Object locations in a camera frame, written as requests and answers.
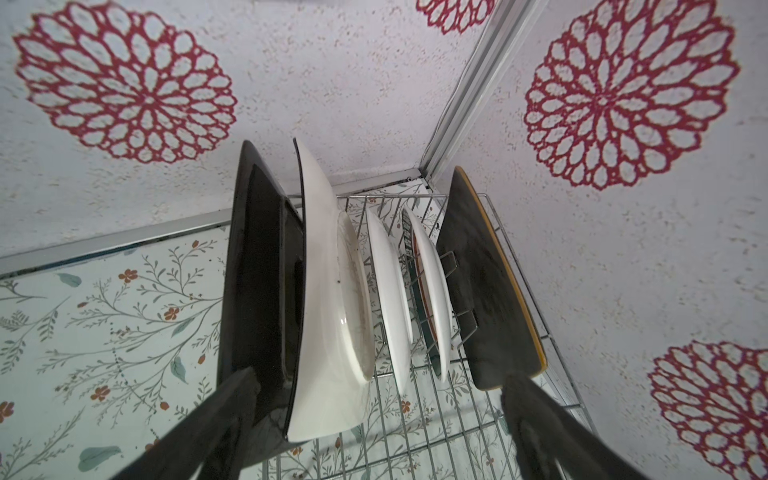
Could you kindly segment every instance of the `small white plate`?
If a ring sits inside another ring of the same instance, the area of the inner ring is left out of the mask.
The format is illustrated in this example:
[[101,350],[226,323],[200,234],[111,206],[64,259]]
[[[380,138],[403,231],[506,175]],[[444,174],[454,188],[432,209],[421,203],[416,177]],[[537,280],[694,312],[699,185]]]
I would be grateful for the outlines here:
[[397,391],[402,396],[409,384],[411,368],[411,342],[413,330],[408,310],[406,285],[402,280],[400,262],[395,246],[373,207],[366,209],[368,237],[371,240],[371,257],[379,287],[379,302],[384,319],[389,357],[395,372]]
[[445,381],[448,363],[451,355],[451,315],[453,305],[448,295],[448,284],[445,281],[445,271],[442,269],[440,256],[435,245],[430,241],[422,221],[407,207],[403,210],[411,220],[416,247],[421,254],[420,260],[424,266],[429,304],[432,308],[432,321],[437,334],[437,349],[440,355],[440,381]]
[[315,158],[301,141],[294,143],[306,255],[299,367],[286,437],[305,442],[366,418],[375,347],[355,228]]

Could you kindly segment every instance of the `wall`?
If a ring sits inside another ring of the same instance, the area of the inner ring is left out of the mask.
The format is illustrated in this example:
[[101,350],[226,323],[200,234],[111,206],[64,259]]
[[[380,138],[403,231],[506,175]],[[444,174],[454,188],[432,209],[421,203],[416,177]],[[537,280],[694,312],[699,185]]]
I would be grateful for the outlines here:
[[2,6],[0,256],[228,208],[246,139],[294,190],[294,134],[334,184],[414,167],[493,2],[88,4]]
[[[549,2],[452,161],[491,194],[603,440],[651,478],[765,478],[768,5],[679,3],[593,17],[605,3]],[[587,29],[571,30],[580,15]],[[648,41],[664,22],[666,39]],[[592,31],[604,41],[589,47]],[[725,75],[696,77],[713,66]],[[727,109],[692,103],[706,100]]]

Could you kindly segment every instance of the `wire dish rack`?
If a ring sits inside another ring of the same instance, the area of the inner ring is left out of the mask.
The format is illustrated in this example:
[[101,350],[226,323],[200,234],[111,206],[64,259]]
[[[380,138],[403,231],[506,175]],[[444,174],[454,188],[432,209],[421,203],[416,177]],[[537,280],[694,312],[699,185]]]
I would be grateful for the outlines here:
[[[372,269],[366,215],[376,212],[397,240],[408,285],[411,279],[406,271],[402,209],[407,206],[413,210],[431,240],[436,242],[447,201],[447,196],[431,193],[423,181],[416,183],[339,197],[339,206],[349,214],[358,233],[371,293],[376,373],[371,381],[365,422],[272,458],[262,464],[262,478],[520,478],[514,444],[501,409],[501,390],[483,392],[474,387],[461,346],[452,348],[447,380],[440,382],[430,363],[429,348],[416,319],[410,289],[407,290],[415,342],[411,351],[410,383],[402,397],[398,394]],[[496,209],[488,195],[479,196],[523,290],[547,354],[548,370],[534,381],[594,432],[591,418],[540,314]],[[454,334],[458,332],[455,318],[452,330]]]

